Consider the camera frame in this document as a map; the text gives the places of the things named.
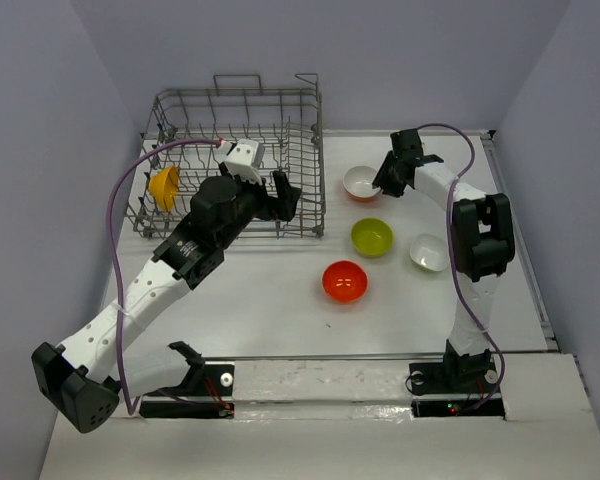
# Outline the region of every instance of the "orange and white bowl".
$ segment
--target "orange and white bowl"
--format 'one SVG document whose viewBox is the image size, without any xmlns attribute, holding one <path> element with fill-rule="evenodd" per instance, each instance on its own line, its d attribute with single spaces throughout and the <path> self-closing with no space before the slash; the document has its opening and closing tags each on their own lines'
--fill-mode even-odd
<svg viewBox="0 0 600 480">
<path fill-rule="evenodd" d="M 378 172 L 371 167 L 358 166 L 347 170 L 342 178 L 342 184 L 349 196 L 358 202 L 370 202 L 380 193 L 379 188 L 373 188 L 372 182 Z"/>
</svg>

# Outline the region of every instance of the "red bowl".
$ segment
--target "red bowl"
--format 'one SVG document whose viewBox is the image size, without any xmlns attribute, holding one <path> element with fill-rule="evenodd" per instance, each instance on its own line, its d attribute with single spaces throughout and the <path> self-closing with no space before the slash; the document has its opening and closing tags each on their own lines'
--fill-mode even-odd
<svg viewBox="0 0 600 480">
<path fill-rule="evenodd" d="M 322 274 L 322 288 L 336 302 L 356 301 L 367 291 L 367 286 L 367 274 L 348 260 L 332 263 Z"/>
</svg>

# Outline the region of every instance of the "robotic arm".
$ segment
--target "robotic arm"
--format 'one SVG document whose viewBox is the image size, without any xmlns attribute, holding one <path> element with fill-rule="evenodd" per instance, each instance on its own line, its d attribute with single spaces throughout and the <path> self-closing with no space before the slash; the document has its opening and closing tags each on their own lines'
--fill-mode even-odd
<svg viewBox="0 0 600 480">
<path fill-rule="evenodd" d="M 416 129 L 393 133 L 391 143 L 392 150 L 373 181 L 374 187 L 380 187 L 386 195 L 400 197 L 410 186 L 446 212 L 456 175 L 437 155 L 424 155 Z M 452 205 L 451 248 L 458 283 L 485 330 L 476 325 L 458 299 L 442 362 L 410 365 L 412 391 L 416 395 L 464 393 L 489 370 L 495 370 L 484 332 L 489 327 L 499 277 L 515 256 L 509 199 L 504 194 L 488 195 L 459 182 Z"/>
<path fill-rule="evenodd" d="M 127 348 L 172 303 L 195 289 L 224 261 L 228 248 L 253 220 L 290 221 L 301 191 L 282 171 L 273 172 L 277 197 L 269 196 L 258 167 L 264 145 L 252 140 L 223 142 L 221 175 L 209 177 L 191 198 L 190 213 L 156 248 L 127 287 L 122 345 Z M 98 428 L 120 400 L 116 370 L 116 317 L 111 302 L 80 331 L 58 346 L 41 344 L 32 361 L 42 394 L 81 433 Z M 127 362 L 132 397 L 161 387 L 195 385 L 204 360 L 176 342 L 150 357 Z"/>
</svg>

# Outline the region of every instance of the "dish rack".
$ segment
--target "dish rack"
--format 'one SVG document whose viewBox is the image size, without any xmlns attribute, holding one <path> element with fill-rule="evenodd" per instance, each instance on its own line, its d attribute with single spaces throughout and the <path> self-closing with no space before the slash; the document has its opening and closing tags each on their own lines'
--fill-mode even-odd
<svg viewBox="0 0 600 480">
<path fill-rule="evenodd" d="M 302 190 L 291 222 L 254 220 L 241 237 L 321 237 L 326 211 L 322 99 L 317 74 L 296 74 L 295 85 L 265 87 L 260 75 L 214 75 L 208 88 L 168 89 L 158 94 L 142 134 L 142 153 L 174 140 L 202 137 L 248 138 L 265 145 L 260 173 L 275 195 L 272 173 L 286 172 Z M 206 145 L 167 150 L 149 160 L 142 195 L 130 198 L 125 217 L 145 238 L 165 238 L 189 212 L 189 201 L 202 181 L 219 175 L 222 155 Z M 180 183 L 170 212 L 149 193 L 149 179 L 169 166 L 178 168 Z"/>
</svg>

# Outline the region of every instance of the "bowl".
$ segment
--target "bowl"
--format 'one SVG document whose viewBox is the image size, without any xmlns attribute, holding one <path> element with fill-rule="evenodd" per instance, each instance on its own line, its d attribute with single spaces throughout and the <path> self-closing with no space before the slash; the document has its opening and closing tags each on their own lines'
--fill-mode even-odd
<svg viewBox="0 0 600 480">
<path fill-rule="evenodd" d="M 449 249 L 441 238 L 423 233 L 409 248 L 411 260 L 420 268 L 431 272 L 441 272 L 449 266 Z"/>
<path fill-rule="evenodd" d="M 373 188 L 372 185 L 377 173 L 371 167 L 353 167 L 344 174 L 342 184 L 349 196 L 354 200 L 358 202 L 370 202 L 380 193 L 380 188 Z"/>
<path fill-rule="evenodd" d="M 355 302 L 364 295 L 367 286 L 367 274 L 348 260 L 332 263 L 322 274 L 322 288 L 336 302 Z"/>
<path fill-rule="evenodd" d="M 391 227 L 379 218 L 363 218 L 351 229 L 351 241 L 356 251 L 364 257 L 380 257 L 393 244 Z"/>
</svg>

